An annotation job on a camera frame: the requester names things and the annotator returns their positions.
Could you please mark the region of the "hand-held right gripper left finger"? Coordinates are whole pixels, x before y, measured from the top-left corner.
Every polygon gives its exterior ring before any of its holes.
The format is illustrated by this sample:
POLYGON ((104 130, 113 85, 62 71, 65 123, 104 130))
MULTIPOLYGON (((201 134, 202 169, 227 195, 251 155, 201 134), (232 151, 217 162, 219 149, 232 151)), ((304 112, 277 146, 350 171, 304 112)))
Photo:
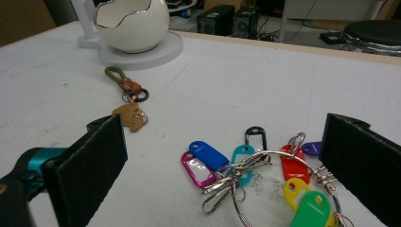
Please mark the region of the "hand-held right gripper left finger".
POLYGON ((42 165, 60 227, 85 227, 128 160, 120 115, 87 125, 87 133, 42 165))

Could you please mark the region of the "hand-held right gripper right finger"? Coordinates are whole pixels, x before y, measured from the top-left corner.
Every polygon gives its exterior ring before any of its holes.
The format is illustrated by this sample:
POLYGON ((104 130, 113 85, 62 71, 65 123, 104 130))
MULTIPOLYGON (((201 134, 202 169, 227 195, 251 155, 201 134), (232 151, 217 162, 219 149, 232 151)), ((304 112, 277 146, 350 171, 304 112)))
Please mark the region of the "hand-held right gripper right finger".
POLYGON ((401 146, 364 121, 326 117, 320 160, 388 227, 401 227, 401 146))

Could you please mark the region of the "green and brown leather keychain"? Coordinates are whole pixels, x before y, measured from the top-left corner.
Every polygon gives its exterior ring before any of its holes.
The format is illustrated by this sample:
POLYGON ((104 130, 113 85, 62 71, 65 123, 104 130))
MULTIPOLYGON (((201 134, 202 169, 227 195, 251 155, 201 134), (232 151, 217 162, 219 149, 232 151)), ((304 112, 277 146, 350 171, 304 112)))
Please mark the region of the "green and brown leather keychain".
POLYGON ((106 67, 104 72, 121 88, 122 99, 125 101, 125 104, 114 109, 112 114, 120 114, 123 126, 128 127, 131 132, 139 131, 148 122, 147 114, 139 107, 139 102, 148 99, 148 90, 128 78, 117 66, 106 67))

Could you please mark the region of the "white stand with pole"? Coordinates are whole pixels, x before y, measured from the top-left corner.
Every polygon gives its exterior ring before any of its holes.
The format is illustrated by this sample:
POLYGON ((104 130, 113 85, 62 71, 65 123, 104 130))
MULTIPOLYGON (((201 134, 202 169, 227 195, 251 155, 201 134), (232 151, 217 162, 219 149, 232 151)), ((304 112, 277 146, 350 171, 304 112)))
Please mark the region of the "white stand with pole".
POLYGON ((94 5, 93 0, 70 0, 84 34, 78 38, 81 48, 93 48, 98 51, 99 59, 105 66, 117 66, 124 70, 144 70, 160 66, 177 58, 183 52, 183 41, 179 34, 168 28, 166 36, 153 48, 140 53, 126 53, 108 44, 98 35, 94 23, 94 13, 88 10, 94 5))

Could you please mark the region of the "black flat box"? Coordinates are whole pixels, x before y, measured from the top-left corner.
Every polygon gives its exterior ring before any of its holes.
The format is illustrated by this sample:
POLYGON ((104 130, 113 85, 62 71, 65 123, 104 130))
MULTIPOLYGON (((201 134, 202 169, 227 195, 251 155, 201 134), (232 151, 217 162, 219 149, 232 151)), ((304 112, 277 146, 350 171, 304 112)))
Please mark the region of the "black flat box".
POLYGON ((342 44, 343 39, 341 38, 340 32, 323 32, 320 34, 320 39, 326 44, 342 44))

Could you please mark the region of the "black round stool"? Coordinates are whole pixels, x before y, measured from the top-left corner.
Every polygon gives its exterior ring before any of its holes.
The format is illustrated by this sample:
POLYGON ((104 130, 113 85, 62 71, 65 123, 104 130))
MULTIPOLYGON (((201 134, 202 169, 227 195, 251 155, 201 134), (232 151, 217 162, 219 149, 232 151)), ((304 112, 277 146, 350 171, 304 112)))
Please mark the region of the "black round stool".
POLYGON ((357 52, 401 57, 401 21, 355 22, 343 29, 341 38, 357 52))

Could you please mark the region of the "white eggshell-shaped bowl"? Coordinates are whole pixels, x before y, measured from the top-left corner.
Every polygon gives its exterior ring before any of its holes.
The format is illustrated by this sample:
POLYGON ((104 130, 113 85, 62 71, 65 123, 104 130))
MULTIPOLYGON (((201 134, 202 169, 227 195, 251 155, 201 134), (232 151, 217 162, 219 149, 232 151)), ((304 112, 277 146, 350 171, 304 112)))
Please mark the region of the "white eggshell-shaped bowl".
POLYGON ((94 23, 106 44, 126 53, 140 53, 166 36, 169 13, 165 0, 109 0, 96 7, 94 23))

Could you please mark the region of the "white table mat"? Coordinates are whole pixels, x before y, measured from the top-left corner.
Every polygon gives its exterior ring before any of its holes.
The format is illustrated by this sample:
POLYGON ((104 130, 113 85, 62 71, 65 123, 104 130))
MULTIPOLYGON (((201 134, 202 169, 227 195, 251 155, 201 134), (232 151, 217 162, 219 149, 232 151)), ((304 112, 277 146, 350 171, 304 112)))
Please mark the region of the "white table mat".
MULTIPOLYGON (((68 147, 120 106, 97 52, 78 46, 79 23, 0 47, 0 177, 35 147, 68 147)), ((183 52, 131 73, 149 91, 148 123, 126 136, 129 159, 90 227, 284 227, 281 162, 258 168, 246 199, 204 214, 205 196, 181 157, 201 140, 226 156, 259 126, 270 149, 295 133, 323 136, 328 114, 367 122, 401 145, 401 59, 185 33, 183 52)))

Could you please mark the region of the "black computer tower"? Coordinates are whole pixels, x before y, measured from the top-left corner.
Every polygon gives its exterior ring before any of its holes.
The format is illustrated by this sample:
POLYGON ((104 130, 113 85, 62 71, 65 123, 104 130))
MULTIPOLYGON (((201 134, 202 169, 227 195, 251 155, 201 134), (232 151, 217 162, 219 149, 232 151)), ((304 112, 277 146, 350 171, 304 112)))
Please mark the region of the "black computer tower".
POLYGON ((259 7, 242 7, 233 16, 233 33, 237 38, 255 40, 259 7))
POLYGON ((197 17, 198 32, 202 34, 229 36, 233 29, 232 5, 216 5, 197 17))

